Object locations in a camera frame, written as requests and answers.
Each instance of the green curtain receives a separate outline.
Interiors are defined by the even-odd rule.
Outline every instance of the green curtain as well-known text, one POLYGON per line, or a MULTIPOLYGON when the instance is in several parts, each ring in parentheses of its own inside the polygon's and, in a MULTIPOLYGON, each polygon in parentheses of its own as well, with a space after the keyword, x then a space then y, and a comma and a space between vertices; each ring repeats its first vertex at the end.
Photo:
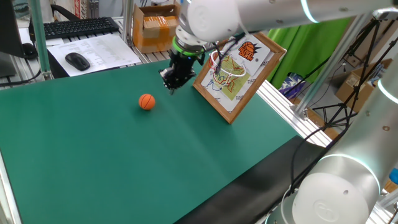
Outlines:
MULTIPOLYGON (((270 30, 268 37, 287 49, 285 57, 269 75, 268 81, 279 89, 288 73, 301 76, 310 73, 331 56, 336 49, 350 19, 321 22, 299 27, 270 30)), ((322 68, 308 82, 313 82, 322 68)))

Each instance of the tripod stand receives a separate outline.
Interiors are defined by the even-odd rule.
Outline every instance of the tripod stand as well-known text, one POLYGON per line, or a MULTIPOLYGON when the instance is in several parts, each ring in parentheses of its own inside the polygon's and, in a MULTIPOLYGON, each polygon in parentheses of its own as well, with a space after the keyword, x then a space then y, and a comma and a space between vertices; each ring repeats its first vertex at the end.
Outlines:
POLYGON ((376 62, 376 64, 368 71, 368 73, 366 72, 367 68, 369 67, 369 59, 374 47, 374 44, 376 42, 376 37, 377 37, 377 33, 379 32, 379 27, 380 27, 380 20, 377 19, 373 19, 369 24, 367 24, 359 33, 358 38, 355 40, 355 42, 349 47, 349 49, 347 50, 347 52, 344 54, 343 56, 343 60, 345 60, 344 58, 349 55, 351 57, 355 57, 357 58, 360 62, 364 63, 364 69, 362 71, 361 74, 361 78, 359 79, 359 83, 358 86, 354 86, 354 90, 353 92, 350 94, 350 96, 345 100, 344 103, 339 103, 337 105, 330 105, 330 106, 322 106, 322 107, 318 107, 318 108, 314 108, 313 110, 323 110, 323 117, 325 120, 325 125, 328 125, 330 123, 332 123, 336 117, 341 113, 341 111, 345 111, 345 116, 346 116, 346 123, 343 124, 336 124, 334 127, 336 126, 346 126, 346 128, 349 126, 349 118, 351 117, 351 115, 353 114, 353 109, 355 107, 355 103, 358 100, 358 95, 359 95, 359 91, 360 91, 360 87, 362 86, 362 84, 364 82, 366 82, 366 80, 370 77, 370 75, 372 74, 372 72, 376 69, 376 67, 383 61, 384 57, 390 52, 390 50, 395 46, 395 44, 398 41, 398 37, 393 40, 390 43, 389 48, 383 53, 383 55, 379 58, 379 60, 376 62), (374 29, 374 33, 373 33, 373 37, 372 37, 372 41, 371 44, 369 46, 369 50, 368 53, 366 54, 366 58, 365 61, 361 60, 359 57, 357 57, 355 55, 355 51, 357 51, 357 49, 359 48, 359 46, 363 43, 363 41, 365 40, 365 38, 371 33, 371 31, 374 29), (353 99, 353 104, 351 107, 350 112, 348 113, 348 109, 347 109, 347 104, 351 101, 351 99, 353 99), (327 120, 327 115, 326 115, 326 109, 327 108, 334 108, 334 107, 339 107, 338 111, 333 115, 333 117, 328 121, 327 120))

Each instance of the orange ball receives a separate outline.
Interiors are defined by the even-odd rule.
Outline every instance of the orange ball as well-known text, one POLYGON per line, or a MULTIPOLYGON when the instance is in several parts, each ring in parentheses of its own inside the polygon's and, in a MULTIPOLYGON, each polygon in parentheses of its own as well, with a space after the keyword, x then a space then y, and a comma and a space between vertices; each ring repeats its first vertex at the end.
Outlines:
POLYGON ((151 94, 144 94, 139 98, 139 106, 144 110, 150 110, 155 106, 155 98, 151 94))

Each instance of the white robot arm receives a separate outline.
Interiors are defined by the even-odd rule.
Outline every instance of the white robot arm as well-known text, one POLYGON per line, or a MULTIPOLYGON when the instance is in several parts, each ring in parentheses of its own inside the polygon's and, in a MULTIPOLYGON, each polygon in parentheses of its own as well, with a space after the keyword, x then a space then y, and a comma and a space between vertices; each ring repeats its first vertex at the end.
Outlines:
POLYGON ((195 76, 192 65, 207 42, 355 16, 392 7, 392 1, 396 0, 184 0, 170 68, 159 72, 165 86, 174 91, 195 76))

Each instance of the framed drawing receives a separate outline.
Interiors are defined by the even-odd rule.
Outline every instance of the framed drawing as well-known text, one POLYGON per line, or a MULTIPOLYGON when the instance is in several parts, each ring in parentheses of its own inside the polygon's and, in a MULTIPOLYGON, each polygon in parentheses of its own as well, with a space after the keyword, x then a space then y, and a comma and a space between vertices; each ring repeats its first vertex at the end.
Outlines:
POLYGON ((193 86, 232 124, 285 52, 263 33, 246 36, 231 47, 218 74, 218 52, 212 52, 193 86))

